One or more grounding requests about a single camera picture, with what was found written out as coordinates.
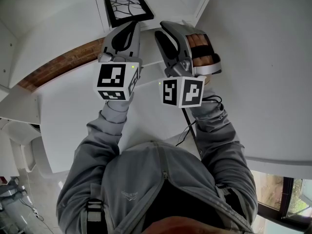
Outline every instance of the framed picture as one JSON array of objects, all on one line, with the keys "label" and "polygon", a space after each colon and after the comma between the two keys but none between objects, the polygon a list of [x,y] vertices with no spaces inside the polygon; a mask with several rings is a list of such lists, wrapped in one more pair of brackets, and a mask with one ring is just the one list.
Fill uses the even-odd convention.
[{"label": "framed picture", "polygon": [[144,0],[105,0],[112,28],[129,21],[154,19],[154,15]]}]

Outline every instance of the hand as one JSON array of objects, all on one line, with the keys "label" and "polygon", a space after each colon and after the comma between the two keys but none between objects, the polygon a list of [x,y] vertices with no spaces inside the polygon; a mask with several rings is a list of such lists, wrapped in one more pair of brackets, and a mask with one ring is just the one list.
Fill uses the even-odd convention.
[{"label": "hand", "polygon": [[128,110],[135,93],[132,92],[129,100],[107,100],[106,104],[113,110],[118,112],[125,112]]},{"label": "hand", "polygon": [[[202,45],[209,45],[203,34],[192,34],[186,36],[191,48]],[[193,59],[193,66],[200,67],[213,64],[211,56],[198,57]],[[206,75],[205,85],[209,83],[211,75]]]}]

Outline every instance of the brick wall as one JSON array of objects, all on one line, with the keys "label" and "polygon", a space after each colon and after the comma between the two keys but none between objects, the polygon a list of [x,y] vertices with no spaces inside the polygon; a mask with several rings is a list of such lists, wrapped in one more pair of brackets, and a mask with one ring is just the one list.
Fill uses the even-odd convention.
[{"label": "brick wall", "polygon": [[88,62],[96,60],[101,51],[104,38],[86,43],[56,57],[30,73],[18,85],[34,91],[48,81]]}]

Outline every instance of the white chair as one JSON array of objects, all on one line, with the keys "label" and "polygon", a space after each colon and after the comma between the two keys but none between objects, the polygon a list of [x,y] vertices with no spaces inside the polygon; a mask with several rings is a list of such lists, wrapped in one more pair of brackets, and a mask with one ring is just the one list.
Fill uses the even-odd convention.
[{"label": "white chair", "polygon": [[30,173],[37,166],[41,176],[45,178],[52,174],[38,129],[28,123],[9,120],[2,126],[2,131],[11,139],[17,167],[24,167]]}]

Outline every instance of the zipper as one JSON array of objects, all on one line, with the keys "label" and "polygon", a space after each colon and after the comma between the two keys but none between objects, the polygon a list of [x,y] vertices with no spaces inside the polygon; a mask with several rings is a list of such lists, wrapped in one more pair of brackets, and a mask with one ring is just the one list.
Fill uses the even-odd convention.
[{"label": "zipper", "polygon": [[167,171],[162,171],[162,174],[164,174],[164,179],[167,180],[168,179],[168,172]]}]

